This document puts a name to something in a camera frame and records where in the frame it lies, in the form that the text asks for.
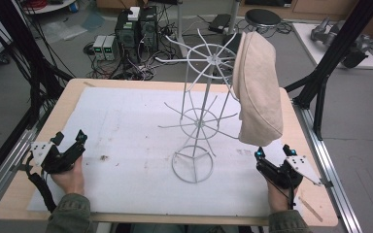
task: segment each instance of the desk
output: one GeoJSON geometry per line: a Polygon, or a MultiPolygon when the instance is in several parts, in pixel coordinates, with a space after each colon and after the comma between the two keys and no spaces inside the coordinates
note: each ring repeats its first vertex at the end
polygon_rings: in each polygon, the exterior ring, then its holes
{"type": "MultiPolygon", "coordinates": [[[[53,109],[47,123],[39,134],[37,141],[47,141],[62,130],[69,115],[73,112],[82,91],[85,87],[119,87],[135,89],[166,89],[182,90],[183,83],[158,83],[158,82],[130,82],[130,81],[105,81],[75,79],[68,83],[58,103],[53,109]]],[[[198,84],[197,88],[205,90],[205,84],[198,84]]],[[[225,85],[213,84],[211,91],[226,92],[225,85]]],[[[284,114],[283,143],[296,149],[298,154],[308,156],[314,162],[295,112],[288,99],[287,93],[281,89],[281,98],[284,114]]],[[[17,172],[15,178],[7,189],[0,202],[0,219],[18,220],[46,220],[50,213],[28,212],[26,208],[35,190],[33,184],[27,179],[24,172],[17,172]]],[[[333,226],[338,219],[331,205],[324,187],[314,186],[304,182],[299,187],[299,198],[302,204],[304,219],[309,225],[333,226]]],[[[236,224],[236,225],[267,225],[267,216],[158,216],[158,215],[130,215],[130,214],[99,214],[92,213],[94,221],[108,222],[157,222],[157,223],[195,223],[195,224],[236,224]]]]}

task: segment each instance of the stool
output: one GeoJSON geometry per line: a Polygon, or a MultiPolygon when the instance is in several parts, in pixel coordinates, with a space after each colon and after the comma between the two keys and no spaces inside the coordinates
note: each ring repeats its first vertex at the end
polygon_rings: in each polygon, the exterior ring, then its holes
{"type": "MultiPolygon", "coordinates": [[[[259,28],[273,28],[281,22],[281,18],[268,10],[264,9],[252,9],[245,13],[245,21],[255,27],[255,31],[259,28]]],[[[223,44],[225,45],[231,38],[233,34],[227,35],[223,39],[223,44]]],[[[228,44],[227,48],[237,53],[239,48],[239,43],[241,41],[241,34],[237,33],[235,38],[228,44]]]]}
{"type": "Polygon", "coordinates": [[[272,28],[281,22],[281,18],[268,10],[252,9],[245,13],[245,21],[256,28],[272,28]]]}

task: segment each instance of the green jacket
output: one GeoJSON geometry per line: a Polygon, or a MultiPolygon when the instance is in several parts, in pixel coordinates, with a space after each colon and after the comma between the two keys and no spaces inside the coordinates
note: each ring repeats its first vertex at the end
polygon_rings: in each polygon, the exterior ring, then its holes
{"type": "MultiPolygon", "coordinates": [[[[50,216],[48,233],[92,233],[89,200],[79,194],[67,194],[50,216]]],[[[279,212],[269,216],[270,233],[308,233],[308,225],[298,211],[279,212]]]]}

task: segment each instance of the hand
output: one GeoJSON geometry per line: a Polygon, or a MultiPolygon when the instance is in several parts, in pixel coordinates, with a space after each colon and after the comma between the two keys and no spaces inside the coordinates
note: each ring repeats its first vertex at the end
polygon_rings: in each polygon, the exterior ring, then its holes
{"type": "Polygon", "coordinates": [[[63,189],[65,194],[85,194],[82,156],[75,161],[73,169],[60,174],[51,174],[51,177],[53,181],[63,189]]]}
{"type": "MultiPolygon", "coordinates": [[[[289,189],[280,189],[278,190],[277,187],[275,187],[271,182],[266,181],[268,185],[268,202],[269,202],[269,208],[271,209],[271,214],[287,211],[288,210],[288,198],[289,196],[289,189]]],[[[296,194],[296,191],[298,188],[296,188],[293,191],[293,195],[296,194]]]]}

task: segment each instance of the cloth hat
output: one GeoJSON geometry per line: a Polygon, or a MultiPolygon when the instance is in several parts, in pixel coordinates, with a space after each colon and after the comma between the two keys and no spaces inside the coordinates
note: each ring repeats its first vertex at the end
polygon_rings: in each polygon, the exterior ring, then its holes
{"type": "Polygon", "coordinates": [[[233,90],[240,100],[239,140],[268,146],[283,135],[275,49],[257,32],[243,33],[234,64],[233,90]]]}

